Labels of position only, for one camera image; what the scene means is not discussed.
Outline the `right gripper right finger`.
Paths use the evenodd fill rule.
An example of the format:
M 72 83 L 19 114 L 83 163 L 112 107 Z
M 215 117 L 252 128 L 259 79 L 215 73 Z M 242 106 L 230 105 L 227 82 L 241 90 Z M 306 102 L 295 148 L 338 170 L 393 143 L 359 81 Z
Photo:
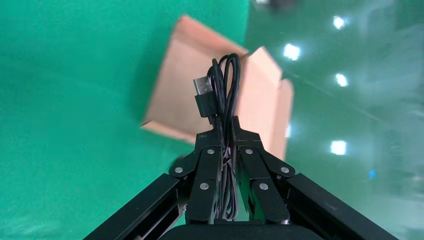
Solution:
M 265 150 L 232 119 L 233 156 L 249 217 L 267 240 L 392 240 L 394 236 Z

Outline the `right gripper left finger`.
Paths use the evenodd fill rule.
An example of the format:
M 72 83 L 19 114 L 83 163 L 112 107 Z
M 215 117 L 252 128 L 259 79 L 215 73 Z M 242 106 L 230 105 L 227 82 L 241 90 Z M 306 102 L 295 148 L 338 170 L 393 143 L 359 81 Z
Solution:
M 87 240 L 159 240 L 186 215 L 194 224 L 214 221 L 222 168 L 221 119 L 197 134 L 194 150 L 180 157 L 123 207 L 89 233 Z

